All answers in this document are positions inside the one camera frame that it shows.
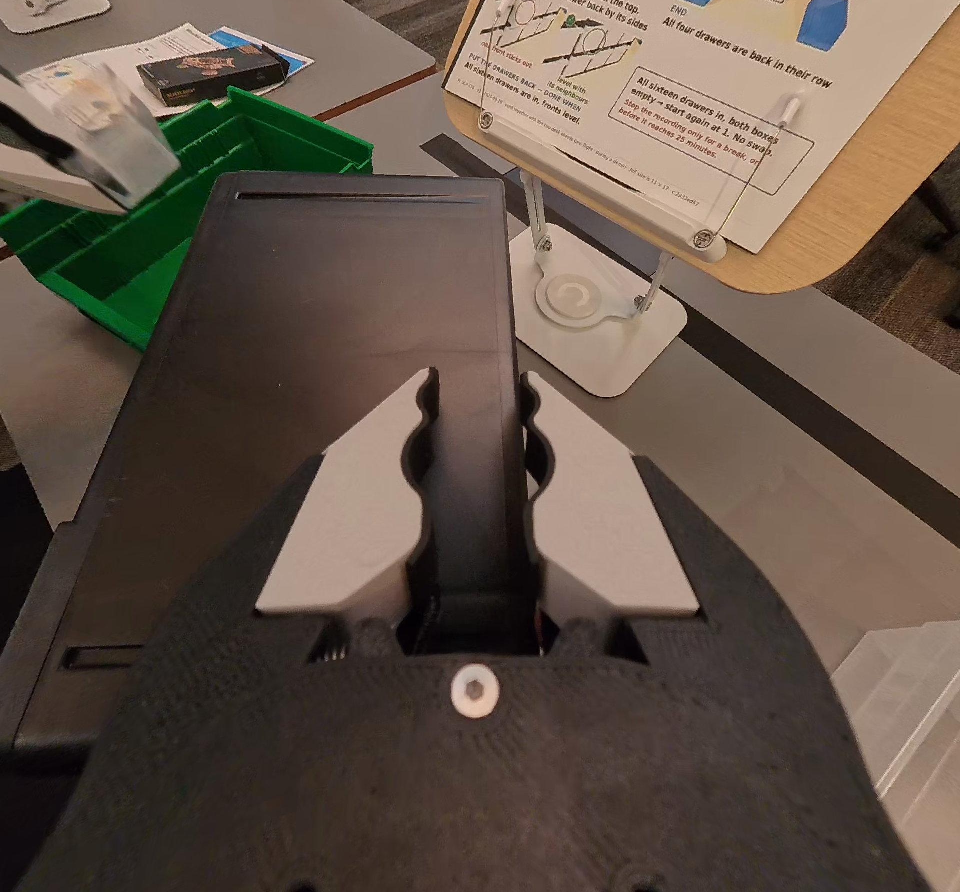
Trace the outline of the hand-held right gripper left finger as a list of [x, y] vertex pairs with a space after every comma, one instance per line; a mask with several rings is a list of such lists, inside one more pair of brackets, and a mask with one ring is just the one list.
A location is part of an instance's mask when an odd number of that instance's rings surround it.
[[255, 609], [404, 617], [410, 562], [430, 541], [420, 489], [440, 376], [421, 369], [323, 452]]

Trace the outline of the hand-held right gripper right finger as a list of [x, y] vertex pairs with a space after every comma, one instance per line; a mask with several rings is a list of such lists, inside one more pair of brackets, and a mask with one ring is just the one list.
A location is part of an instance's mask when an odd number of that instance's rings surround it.
[[690, 617], [700, 609], [633, 452], [538, 373], [528, 448], [543, 447], [531, 503], [551, 618]]

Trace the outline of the clear plastic drawer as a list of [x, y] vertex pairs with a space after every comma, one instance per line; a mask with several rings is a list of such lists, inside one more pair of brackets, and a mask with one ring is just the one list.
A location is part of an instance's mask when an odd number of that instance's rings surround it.
[[133, 210], [181, 169], [149, 108], [108, 67], [64, 67], [54, 72], [52, 112], [70, 129], [75, 146], [60, 161], [125, 210]]

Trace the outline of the green plastic bin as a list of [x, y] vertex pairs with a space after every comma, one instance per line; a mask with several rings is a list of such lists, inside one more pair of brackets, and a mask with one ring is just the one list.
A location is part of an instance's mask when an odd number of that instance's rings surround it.
[[145, 350], [216, 181], [235, 171], [366, 174], [374, 145], [235, 89], [162, 121], [180, 169], [123, 215], [32, 200], [1, 220], [6, 246], [43, 286]]

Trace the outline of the black drawer cabinet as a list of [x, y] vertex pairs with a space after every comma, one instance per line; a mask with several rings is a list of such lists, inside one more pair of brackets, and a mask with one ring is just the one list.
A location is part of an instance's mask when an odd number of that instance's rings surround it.
[[438, 370], [437, 582], [406, 651], [534, 654], [504, 181], [221, 176], [2, 655], [2, 763], [77, 766], [172, 598], [311, 456]]

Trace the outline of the clear plastic bin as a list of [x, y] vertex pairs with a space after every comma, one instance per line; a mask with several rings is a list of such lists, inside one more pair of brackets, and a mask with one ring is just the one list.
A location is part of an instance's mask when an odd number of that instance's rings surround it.
[[873, 786], [934, 890], [959, 889], [959, 622], [867, 632], [832, 674]]

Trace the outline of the white printed paper sheet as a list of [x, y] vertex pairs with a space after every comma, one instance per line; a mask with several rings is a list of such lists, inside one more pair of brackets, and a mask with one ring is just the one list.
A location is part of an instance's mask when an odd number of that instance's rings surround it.
[[168, 108], [143, 84], [138, 66], [155, 61], [179, 59], [188, 55], [223, 50], [223, 44], [186, 23], [149, 40], [126, 46], [75, 54], [45, 66], [22, 72], [18, 79], [34, 97], [50, 105], [53, 94], [75, 72], [93, 67], [108, 67], [149, 109], [155, 118], [168, 118], [189, 110], [189, 106]]

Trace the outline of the small black box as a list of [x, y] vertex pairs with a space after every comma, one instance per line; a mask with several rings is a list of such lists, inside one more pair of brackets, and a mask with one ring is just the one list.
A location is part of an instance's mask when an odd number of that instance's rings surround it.
[[173, 109], [224, 98], [231, 87], [255, 92], [282, 84], [291, 64], [270, 46], [244, 43], [136, 68], [146, 89]]

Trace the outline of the blue leaflet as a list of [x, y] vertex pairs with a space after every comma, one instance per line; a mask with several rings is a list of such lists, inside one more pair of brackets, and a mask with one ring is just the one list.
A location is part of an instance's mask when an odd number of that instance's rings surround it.
[[248, 35], [230, 26], [222, 25], [219, 28], [211, 31], [208, 36], [212, 41], [220, 44], [222, 47], [237, 47], [245, 45], [261, 47], [268, 46], [273, 52], [277, 53], [289, 64], [288, 76], [290, 77], [312, 66], [315, 62], [312, 58], [309, 58], [301, 53], [285, 48], [277, 43], [267, 42], [258, 37]]

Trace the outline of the white stand ledge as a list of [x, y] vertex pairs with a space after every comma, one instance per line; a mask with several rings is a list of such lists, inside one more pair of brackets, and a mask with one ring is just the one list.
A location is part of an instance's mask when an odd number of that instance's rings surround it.
[[709, 227], [656, 198], [620, 184], [506, 118], [482, 109], [476, 126], [478, 140], [487, 147], [503, 151], [515, 165], [550, 183], [554, 190], [659, 248], [707, 264], [726, 257], [726, 239]]

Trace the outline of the printed instruction sheet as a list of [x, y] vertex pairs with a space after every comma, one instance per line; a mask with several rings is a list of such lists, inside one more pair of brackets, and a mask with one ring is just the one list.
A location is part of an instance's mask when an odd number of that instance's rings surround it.
[[[717, 223], [786, 101], [803, 106], [727, 223], [758, 254], [958, 0], [515, 0], [485, 107], [620, 184]], [[498, 0], [444, 86], [479, 107]]]

